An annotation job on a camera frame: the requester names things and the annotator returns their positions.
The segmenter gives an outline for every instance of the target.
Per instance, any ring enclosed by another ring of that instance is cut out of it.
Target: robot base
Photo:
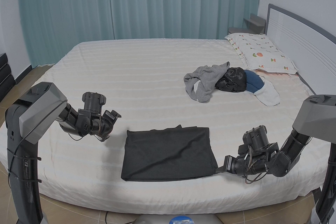
[[[223,224],[214,214],[195,215],[141,215],[133,224]]]

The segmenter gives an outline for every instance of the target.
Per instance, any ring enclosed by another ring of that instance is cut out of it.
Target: floor
[[[0,102],[0,123],[4,122],[5,110],[51,66],[34,68],[22,81],[16,85]],[[47,214],[49,224],[104,224],[106,211],[83,208],[57,201],[41,194],[42,210]],[[283,202],[240,212],[219,213],[217,217],[224,224],[304,224],[314,206],[314,197],[310,192],[305,197],[297,197],[293,201]],[[107,222],[124,224],[134,221],[138,215],[109,212]],[[7,172],[0,163],[0,222],[15,224],[17,215],[11,190],[7,184]]]

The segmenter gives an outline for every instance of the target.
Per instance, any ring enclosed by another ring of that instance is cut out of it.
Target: gray towel
[[[214,64],[198,67],[194,72],[184,76],[185,90],[191,99],[206,102],[210,99],[211,93],[215,89],[217,81],[226,73],[230,67],[230,62],[221,65]]]

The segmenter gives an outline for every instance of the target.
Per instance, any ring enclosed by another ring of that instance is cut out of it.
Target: white bed sheet
[[[249,92],[215,90],[208,103],[192,100],[183,76],[201,65],[243,64],[228,41],[141,39],[85,42],[39,79],[54,82],[75,108],[82,94],[107,97],[104,109],[122,115],[111,138],[75,142],[54,122],[39,142],[40,192],[74,205],[122,213],[195,214],[239,211],[306,195],[323,183],[330,144],[313,139],[285,177],[251,185],[229,174],[186,181],[125,182],[120,178],[126,130],[199,126],[210,128],[218,166],[237,155],[243,133],[264,124],[270,142],[285,141],[309,90],[295,75],[267,74],[280,94],[266,107]],[[7,129],[0,129],[0,161],[7,167]]]

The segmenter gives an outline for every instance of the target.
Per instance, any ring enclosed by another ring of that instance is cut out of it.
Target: blue circle logo
[[[169,224],[195,224],[194,221],[186,216],[174,217]]]

